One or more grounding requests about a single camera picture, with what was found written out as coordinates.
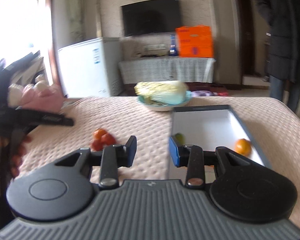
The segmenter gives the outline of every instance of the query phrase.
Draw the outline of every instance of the television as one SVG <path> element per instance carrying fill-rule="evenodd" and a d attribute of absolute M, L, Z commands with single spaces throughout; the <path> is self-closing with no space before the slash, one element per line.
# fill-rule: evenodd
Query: television
<path fill-rule="evenodd" d="M 179 0 L 149 0 L 121 6 L 124 36 L 174 32 L 182 26 Z"/>

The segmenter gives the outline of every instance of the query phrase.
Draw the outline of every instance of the green fruit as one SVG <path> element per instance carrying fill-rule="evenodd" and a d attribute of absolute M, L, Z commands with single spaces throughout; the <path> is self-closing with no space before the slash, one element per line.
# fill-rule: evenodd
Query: green fruit
<path fill-rule="evenodd" d="M 178 142 L 181 145 L 185 145 L 186 144 L 186 138 L 185 138 L 185 136 L 182 133 L 176 133 L 174 136 L 175 136 L 175 138 L 178 140 Z"/>

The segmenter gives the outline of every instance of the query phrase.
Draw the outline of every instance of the doorway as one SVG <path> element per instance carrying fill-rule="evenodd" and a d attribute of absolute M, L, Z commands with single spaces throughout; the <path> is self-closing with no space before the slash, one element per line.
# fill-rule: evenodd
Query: doorway
<path fill-rule="evenodd" d="M 238 0 L 241 22 L 242 75 L 255 74 L 255 37 L 251 0 Z"/>

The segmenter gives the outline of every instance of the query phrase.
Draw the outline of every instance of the long black coat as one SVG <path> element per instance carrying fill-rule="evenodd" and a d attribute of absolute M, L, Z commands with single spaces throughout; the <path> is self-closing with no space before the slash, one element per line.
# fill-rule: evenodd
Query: long black coat
<path fill-rule="evenodd" d="M 271 27 L 269 74 L 300 83 L 300 0 L 257 0 L 257 7 Z"/>

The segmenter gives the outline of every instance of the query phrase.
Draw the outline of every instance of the power outlet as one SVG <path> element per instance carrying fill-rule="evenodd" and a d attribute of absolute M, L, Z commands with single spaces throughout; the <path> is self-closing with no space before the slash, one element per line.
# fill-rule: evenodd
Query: power outlet
<path fill-rule="evenodd" d="M 163 50 L 163 49 L 167 49 L 167 44 L 152 44 L 152 45 L 144 46 L 144 51 Z"/>

